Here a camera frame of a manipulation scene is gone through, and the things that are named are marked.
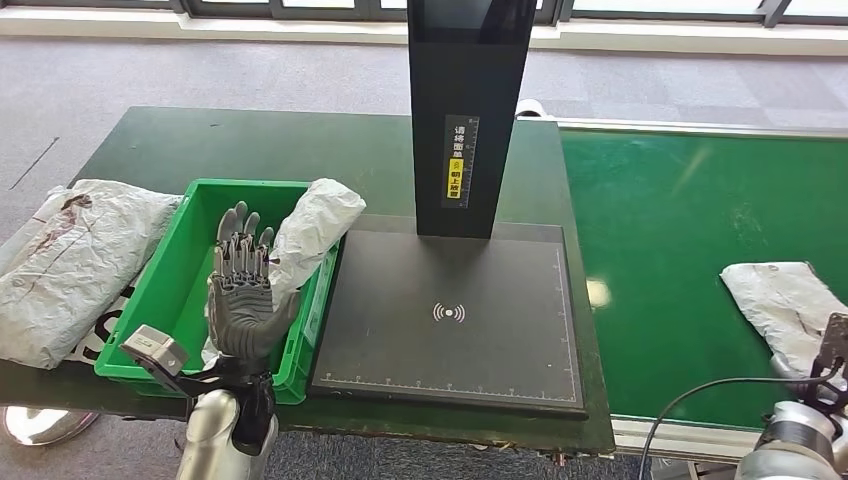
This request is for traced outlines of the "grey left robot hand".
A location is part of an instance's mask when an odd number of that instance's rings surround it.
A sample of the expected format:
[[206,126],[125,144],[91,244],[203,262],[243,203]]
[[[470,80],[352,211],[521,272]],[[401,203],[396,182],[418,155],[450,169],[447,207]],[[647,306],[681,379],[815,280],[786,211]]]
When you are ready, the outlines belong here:
[[269,278],[274,229],[257,231],[260,215],[239,201],[220,219],[207,279],[209,339],[226,356],[269,357],[286,337],[300,308],[300,292],[273,299]]

